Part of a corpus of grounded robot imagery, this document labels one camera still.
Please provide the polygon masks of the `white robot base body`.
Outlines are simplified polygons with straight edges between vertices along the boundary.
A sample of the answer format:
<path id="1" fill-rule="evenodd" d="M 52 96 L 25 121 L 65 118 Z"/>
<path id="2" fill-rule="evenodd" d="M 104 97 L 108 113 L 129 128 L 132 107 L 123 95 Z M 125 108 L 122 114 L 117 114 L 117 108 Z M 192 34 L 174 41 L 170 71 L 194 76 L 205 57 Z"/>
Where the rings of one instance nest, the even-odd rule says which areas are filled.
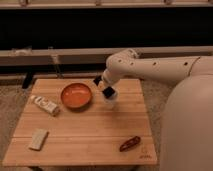
<path id="1" fill-rule="evenodd" d="M 213 57 L 201 57 L 171 92 L 159 171 L 213 171 Z"/>

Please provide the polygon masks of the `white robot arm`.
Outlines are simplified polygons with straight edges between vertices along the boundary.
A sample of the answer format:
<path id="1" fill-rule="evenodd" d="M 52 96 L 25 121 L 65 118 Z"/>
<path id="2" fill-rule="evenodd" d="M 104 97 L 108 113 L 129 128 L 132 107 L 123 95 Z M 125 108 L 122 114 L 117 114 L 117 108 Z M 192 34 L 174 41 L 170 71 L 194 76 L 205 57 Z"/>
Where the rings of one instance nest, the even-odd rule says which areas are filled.
<path id="1" fill-rule="evenodd" d="M 188 77 L 199 56 L 140 59 L 134 49 L 126 49 L 110 55 L 106 69 L 93 82 L 103 98 L 113 103 L 117 91 L 113 86 L 125 76 L 148 78 L 169 83 L 178 83 Z"/>

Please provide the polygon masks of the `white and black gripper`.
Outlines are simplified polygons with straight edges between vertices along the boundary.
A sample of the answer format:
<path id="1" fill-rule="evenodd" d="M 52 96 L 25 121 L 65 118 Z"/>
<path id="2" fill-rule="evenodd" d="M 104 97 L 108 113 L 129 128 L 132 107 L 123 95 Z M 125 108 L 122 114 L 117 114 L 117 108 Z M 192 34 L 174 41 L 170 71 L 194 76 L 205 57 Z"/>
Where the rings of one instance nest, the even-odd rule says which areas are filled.
<path id="1" fill-rule="evenodd" d="M 108 86 L 104 83 L 101 76 L 97 76 L 93 80 L 94 84 L 98 88 L 98 90 L 102 93 L 104 100 L 107 103 L 114 103 L 117 98 L 117 92 L 111 86 Z"/>

